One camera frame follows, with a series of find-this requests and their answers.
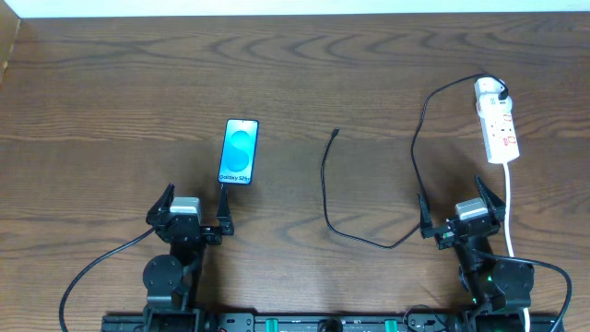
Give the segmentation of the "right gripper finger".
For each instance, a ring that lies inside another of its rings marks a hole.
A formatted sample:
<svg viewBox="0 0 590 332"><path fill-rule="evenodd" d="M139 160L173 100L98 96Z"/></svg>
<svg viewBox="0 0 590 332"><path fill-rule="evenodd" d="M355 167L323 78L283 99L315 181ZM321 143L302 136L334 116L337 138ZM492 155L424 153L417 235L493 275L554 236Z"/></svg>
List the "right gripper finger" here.
<svg viewBox="0 0 590 332"><path fill-rule="evenodd" d="M434 236L434 228L431 221L430 210L425 198L421 193L418 193L418 198L420 209L419 231L421 237L427 239Z"/></svg>
<svg viewBox="0 0 590 332"><path fill-rule="evenodd" d="M475 184L489 213L495 220L504 221L506 204L485 185L479 176L475 177Z"/></svg>

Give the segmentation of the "blue Galaxy smartphone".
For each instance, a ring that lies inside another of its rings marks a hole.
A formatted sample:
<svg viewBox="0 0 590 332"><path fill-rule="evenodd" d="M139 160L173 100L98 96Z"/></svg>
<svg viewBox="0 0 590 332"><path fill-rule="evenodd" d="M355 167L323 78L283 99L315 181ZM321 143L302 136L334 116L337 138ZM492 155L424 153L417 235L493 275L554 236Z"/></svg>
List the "blue Galaxy smartphone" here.
<svg viewBox="0 0 590 332"><path fill-rule="evenodd" d="M222 184L249 185L254 174L259 122L230 118L226 123L218 181Z"/></svg>

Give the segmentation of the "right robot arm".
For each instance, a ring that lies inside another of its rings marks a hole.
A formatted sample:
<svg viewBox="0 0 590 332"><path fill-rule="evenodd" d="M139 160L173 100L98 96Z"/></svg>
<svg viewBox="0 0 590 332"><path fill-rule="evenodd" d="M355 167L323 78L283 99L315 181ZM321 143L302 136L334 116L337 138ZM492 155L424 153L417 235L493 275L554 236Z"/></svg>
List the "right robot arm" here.
<svg viewBox="0 0 590 332"><path fill-rule="evenodd" d="M522 311L531 305L535 270L531 263L495 255L489 237L501 229L506 204L476 179L479 197L455 206L455 215L434 226L424 196L419 196L419 231L441 250L454 250L459 277L475 303L454 320L456 331L515 330L525 325Z"/></svg>

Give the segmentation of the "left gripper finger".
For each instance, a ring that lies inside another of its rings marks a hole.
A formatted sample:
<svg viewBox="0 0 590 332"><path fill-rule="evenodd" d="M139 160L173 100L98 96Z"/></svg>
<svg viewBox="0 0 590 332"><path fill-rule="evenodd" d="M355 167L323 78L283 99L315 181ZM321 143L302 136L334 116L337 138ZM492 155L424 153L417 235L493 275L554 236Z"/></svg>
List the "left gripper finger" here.
<svg viewBox="0 0 590 332"><path fill-rule="evenodd" d="M175 186L173 184L168 184L160 198L148 210L148 217L157 217L160 213L170 211L171 202L174 199L174 189Z"/></svg>
<svg viewBox="0 0 590 332"><path fill-rule="evenodd" d="M227 184L222 184L220 186L217 219L221 233L223 235L232 236L234 234L234 225L230 213L228 192L229 186Z"/></svg>

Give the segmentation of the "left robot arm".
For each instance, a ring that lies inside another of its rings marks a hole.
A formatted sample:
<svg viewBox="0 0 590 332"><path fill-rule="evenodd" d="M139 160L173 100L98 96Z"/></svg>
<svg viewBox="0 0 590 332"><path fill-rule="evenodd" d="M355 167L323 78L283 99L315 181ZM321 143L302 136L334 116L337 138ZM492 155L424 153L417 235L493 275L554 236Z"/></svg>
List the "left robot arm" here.
<svg viewBox="0 0 590 332"><path fill-rule="evenodd" d="M208 246L220 245L234 234L228 204L228 186L223 184L217 212L218 225L202 223L197 197L174 194L169 184L147 212L146 223L170 246L166 255L152 258L144 268L147 289L144 331L219 331L216 315L192 303Z"/></svg>

